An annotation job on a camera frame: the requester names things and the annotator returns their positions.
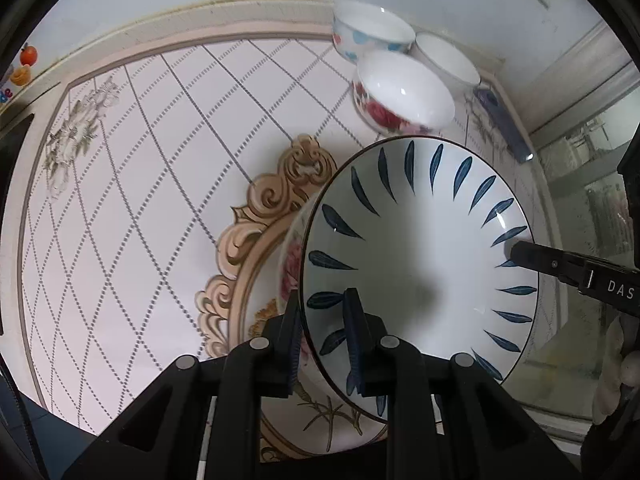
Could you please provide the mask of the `blue leaf pattern plate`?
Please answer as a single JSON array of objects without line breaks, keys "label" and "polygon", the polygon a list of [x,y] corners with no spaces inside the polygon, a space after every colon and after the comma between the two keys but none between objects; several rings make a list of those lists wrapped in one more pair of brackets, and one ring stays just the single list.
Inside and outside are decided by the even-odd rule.
[{"label": "blue leaf pattern plate", "polygon": [[322,377],[377,422],[350,369],[347,289],[386,330],[422,353],[465,352],[497,382],[521,359],[534,327],[539,276],[509,258],[533,237],[510,186],[488,162],[437,136],[398,136],[352,156],[314,200],[298,292]]}]

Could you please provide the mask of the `plain white rimmed bowl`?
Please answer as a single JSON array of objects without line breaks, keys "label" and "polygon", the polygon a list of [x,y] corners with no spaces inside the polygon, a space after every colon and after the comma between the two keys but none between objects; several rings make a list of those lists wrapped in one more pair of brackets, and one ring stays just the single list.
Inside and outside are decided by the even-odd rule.
[{"label": "plain white rimmed bowl", "polygon": [[419,32],[410,55],[431,70],[457,99],[480,85],[475,65],[453,44],[430,34]]}]

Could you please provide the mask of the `red floral white bowl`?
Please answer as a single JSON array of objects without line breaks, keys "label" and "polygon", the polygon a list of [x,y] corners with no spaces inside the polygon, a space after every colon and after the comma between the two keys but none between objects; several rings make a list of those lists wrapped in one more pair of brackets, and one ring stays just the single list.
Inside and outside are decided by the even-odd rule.
[{"label": "red floral white bowl", "polygon": [[454,120],[454,99],[444,83],[398,52],[371,51],[360,58],[352,100],[362,120],[383,136],[430,134]]}]

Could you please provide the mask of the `blue dotted white bowl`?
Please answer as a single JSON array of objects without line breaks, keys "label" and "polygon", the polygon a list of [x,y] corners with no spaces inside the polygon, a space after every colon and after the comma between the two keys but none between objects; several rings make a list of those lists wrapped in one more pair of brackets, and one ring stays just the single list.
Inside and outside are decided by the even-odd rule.
[{"label": "blue dotted white bowl", "polygon": [[333,6],[333,45],[349,62],[373,50],[407,52],[414,40],[412,26],[382,6],[356,1]]}]

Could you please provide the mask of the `large floral ceramic bowl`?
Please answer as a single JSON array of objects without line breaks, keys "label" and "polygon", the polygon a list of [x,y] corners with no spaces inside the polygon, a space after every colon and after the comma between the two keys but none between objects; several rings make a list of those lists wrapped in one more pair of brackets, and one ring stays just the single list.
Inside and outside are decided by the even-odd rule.
[{"label": "large floral ceramic bowl", "polygon": [[[297,288],[303,237],[313,202],[296,214],[280,247],[276,274],[278,312],[285,311],[290,292]],[[345,403],[326,383],[306,344],[300,356],[293,394],[262,402],[262,421],[271,443],[280,442],[295,457],[337,453],[386,437],[386,426]]]}]

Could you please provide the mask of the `dark blue smartphone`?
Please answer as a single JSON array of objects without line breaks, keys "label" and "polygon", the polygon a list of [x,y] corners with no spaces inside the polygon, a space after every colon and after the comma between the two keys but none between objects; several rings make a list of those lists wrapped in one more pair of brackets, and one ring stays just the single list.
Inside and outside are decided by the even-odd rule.
[{"label": "dark blue smartphone", "polygon": [[491,88],[477,87],[473,91],[474,96],[480,101],[491,121],[502,134],[506,145],[510,148],[512,155],[519,164],[531,162],[534,153],[526,143],[524,136],[518,130],[510,112]]}]

